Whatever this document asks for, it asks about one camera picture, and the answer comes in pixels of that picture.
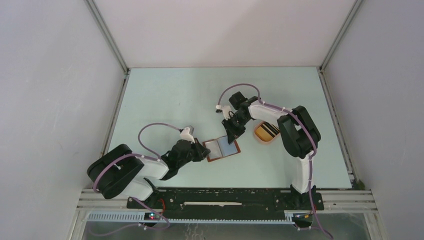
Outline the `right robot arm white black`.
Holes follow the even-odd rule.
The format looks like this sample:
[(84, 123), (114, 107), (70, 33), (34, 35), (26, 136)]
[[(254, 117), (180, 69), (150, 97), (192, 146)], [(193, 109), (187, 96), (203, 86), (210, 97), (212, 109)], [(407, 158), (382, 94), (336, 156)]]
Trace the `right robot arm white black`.
[(229, 105), (215, 106), (224, 116), (221, 122), (232, 144), (246, 131), (250, 120), (261, 120), (279, 129), (285, 150), (296, 159), (291, 188), (291, 204), (304, 209), (313, 196), (313, 158), (317, 154), (321, 134), (304, 106), (285, 108), (264, 102), (260, 97), (246, 98), (241, 92), (234, 93)]

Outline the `pink oval tray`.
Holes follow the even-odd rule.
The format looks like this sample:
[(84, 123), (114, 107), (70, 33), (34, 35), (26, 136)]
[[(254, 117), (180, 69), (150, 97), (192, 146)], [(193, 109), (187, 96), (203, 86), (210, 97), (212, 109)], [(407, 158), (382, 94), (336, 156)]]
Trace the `pink oval tray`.
[(264, 145), (268, 145), (268, 144), (274, 142), (278, 137), (280, 137), (281, 132), (276, 137), (272, 138), (271, 136), (268, 135), (268, 133), (265, 130), (263, 130), (260, 127), (262, 122), (260, 122), (259, 124), (257, 124), (253, 128), (253, 136), (259, 143), (264, 144)]

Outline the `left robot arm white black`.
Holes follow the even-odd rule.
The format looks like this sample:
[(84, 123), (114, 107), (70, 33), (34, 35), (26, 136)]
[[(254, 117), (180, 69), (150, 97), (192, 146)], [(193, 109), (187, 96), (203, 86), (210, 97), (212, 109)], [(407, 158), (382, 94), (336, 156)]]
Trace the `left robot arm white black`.
[(153, 208), (158, 194), (151, 179), (169, 180), (186, 164), (200, 162), (210, 152), (197, 139), (178, 140), (158, 158), (134, 153), (128, 145), (120, 144), (92, 163), (86, 173), (93, 190), (106, 200), (124, 195), (135, 197), (145, 208)]

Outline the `brown leather card holder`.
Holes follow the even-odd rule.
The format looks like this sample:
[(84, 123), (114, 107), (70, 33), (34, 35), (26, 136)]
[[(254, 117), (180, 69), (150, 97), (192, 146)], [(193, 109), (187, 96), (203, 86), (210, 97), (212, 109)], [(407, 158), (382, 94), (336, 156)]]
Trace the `brown leather card holder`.
[(202, 143), (204, 147), (210, 150), (206, 159), (208, 162), (224, 159), (241, 153), (241, 149), (235, 140), (232, 143), (228, 142), (228, 136), (210, 139)]

